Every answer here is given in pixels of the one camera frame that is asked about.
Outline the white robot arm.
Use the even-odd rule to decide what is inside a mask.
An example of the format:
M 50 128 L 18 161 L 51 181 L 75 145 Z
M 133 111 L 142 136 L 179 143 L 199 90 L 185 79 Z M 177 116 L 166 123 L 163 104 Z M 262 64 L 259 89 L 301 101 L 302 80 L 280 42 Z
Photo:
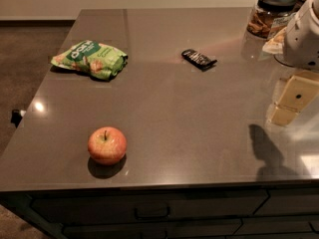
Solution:
M 283 61 L 298 69 L 279 82 L 268 119 L 290 124 L 319 94 L 319 0 L 307 0 L 287 25 Z

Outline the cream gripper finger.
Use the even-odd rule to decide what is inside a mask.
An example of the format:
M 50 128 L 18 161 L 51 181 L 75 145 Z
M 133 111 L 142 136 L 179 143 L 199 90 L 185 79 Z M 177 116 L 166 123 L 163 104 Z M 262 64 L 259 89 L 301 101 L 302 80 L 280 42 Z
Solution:
M 301 70 L 288 79 L 280 79 L 268 109 L 268 120 L 286 126 L 319 95 L 319 74 Z

